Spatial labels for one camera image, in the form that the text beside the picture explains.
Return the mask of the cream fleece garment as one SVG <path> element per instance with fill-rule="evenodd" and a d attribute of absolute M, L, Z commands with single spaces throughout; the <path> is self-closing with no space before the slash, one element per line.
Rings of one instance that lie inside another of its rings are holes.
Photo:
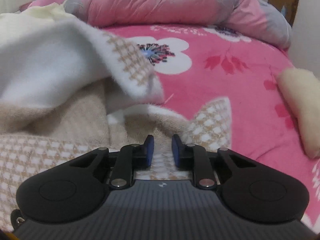
<path fill-rule="evenodd" d="M 52 3 L 47 6 L 33 6 L 20 13 L 2 13 L 2 16 L 31 16 L 39 19 L 50 19 L 54 21 L 76 18 L 65 11 L 63 4 Z"/>

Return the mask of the pink floral bed sheet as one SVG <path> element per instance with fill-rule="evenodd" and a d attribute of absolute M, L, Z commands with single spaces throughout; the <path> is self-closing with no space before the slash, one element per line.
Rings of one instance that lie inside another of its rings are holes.
<path fill-rule="evenodd" d="M 299 179 L 310 193 L 302 220 L 319 232 L 319 160 L 305 155 L 277 86 L 277 75 L 292 66 L 284 52 L 219 26 L 135 25 L 110 32 L 139 44 L 147 58 L 163 45 L 169 51 L 155 63 L 164 102 L 116 111 L 110 122 L 157 124 L 164 116 L 169 132 L 182 139 L 210 150 L 229 147 Z"/>

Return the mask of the folded cream garment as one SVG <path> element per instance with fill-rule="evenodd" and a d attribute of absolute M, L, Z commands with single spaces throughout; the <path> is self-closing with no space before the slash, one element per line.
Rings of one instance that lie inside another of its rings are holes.
<path fill-rule="evenodd" d="M 319 79 L 306 69 L 289 68 L 277 77 L 279 90 L 297 119 L 304 151 L 319 157 Z"/>

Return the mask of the pink grey floral duvet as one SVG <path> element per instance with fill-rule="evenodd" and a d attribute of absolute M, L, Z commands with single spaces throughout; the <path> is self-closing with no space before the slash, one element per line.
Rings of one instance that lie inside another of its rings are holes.
<path fill-rule="evenodd" d="M 220 25 L 280 49 L 291 44 L 291 26 L 262 0 L 35 0 L 61 4 L 67 13 L 95 26 L 115 24 Z"/>

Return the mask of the beige white checked knit jacket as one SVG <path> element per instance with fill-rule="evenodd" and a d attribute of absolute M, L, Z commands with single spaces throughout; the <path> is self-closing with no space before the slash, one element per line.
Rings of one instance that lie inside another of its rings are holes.
<path fill-rule="evenodd" d="M 11 231 L 17 188 L 29 177 L 100 146 L 152 134 L 208 150 L 229 147 L 227 97 L 208 87 L 184 38 L 122 38 L 79 20 L 1 37 L 1 229 Z"/>

